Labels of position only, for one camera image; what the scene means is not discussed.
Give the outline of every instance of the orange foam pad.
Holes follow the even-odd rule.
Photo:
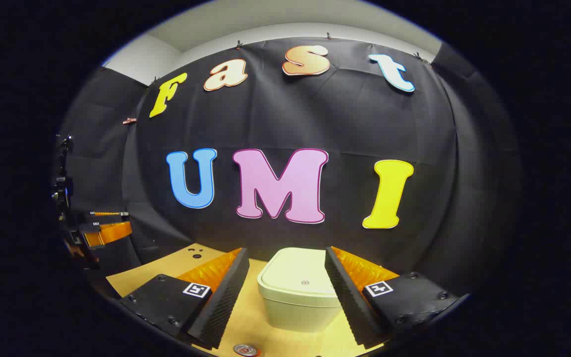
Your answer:
[[[377,266],[369,260],[365,260],[357,255],[347,253],[347,251],[339,248],[331,248],[345,268],[345,271],[347,271],[352,282],[354,282],[354,285],[358,288],[361,296],[366,285],[383,282],[384,280],[397,278],[399,276],[393,271]]]
[[[233,261],[237,254],[240,253],[241,249],[242,248],[235,249],[219,258],[215,258],[210,262],[206,262],[201,266],[195,267],[180,275],[178,279],[189,283],[207,285],[211,287],[211,290],[215,293],[215,291],[217,291],[217,287],[222,283],[224,276],[228,273],[228,269],[233,264]]]

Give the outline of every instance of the white container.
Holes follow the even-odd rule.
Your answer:
[[[257,276],[268,323],[299,332],[321,332],[341,310],[325,270],[326,251],[284,248]]]

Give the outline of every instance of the yellow letter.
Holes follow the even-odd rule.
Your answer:
[[[394,228],[400,221],[396,213],[405,181],[413,174],[413,166],[400,160],[382,160],[376,162],[374,171],[380,177],[380,185],[374,209],[363,220],[363,227]]]
[[[297,46],[285,53],[281,68],[287,75],[321,74],[329,69],[329,61],[325,57],[327,48],[323,46]]]
[[[186,80],[186,73],[178,75],[177,77],[164,82],[160,86],[160,92],[158,93],[158,98],[156,99],[156,104],[154,108],[149,113],[149,117],[153,118],[154,116],[162,113],[166,109],[166,101],[171,100],[173,95],[175,94],[175,90],[177,89],[177,84],[182,83]]]
[[[242,59],[231,59],[215,66],[211,69],[211,77],[204,82],[204,90],[214,91],[223,86],[232,87],[242,83],[248,78],[244,69],[245,61]]]

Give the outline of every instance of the white wall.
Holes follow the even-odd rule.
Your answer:
[[[148,86],[154,77],[162,77],[177,69],[176,63],[179,59],[180,52],[168,43],[153,36],[143,35],[107,59],[105,67]]]
[[[326,37],[326,32],[329,32],[332,38],[351,39],[355,41],[363,41],[374,43],[385,47],[401,50],[408,54],[420,53],[420,57],[427,61],[433,61],[435,54],[428,52],[405,41],[397,38],[392,38],[373,32],[370,30],[358,29],[356,27],[344,25],[332,25],[331,23],[280,23],[279,25],[270,25],[257,27],[255,29],[243,30],[218,39],[203,43],[188,51],[183,52],[173,69],[180,68],[192,61],[201,59],[204,56],[215,54],[219,51],[235,47],[237,41],[240,40],[243,44],[250,44],[270,39],[278,38],[292,38],[292,37]]]

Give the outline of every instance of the ceiling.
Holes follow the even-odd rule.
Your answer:
[[[371,30],[437,54],[442,41],[386,9],[359,0],[214,0],[147,32],[180,52],[255,27],[319,22]]]

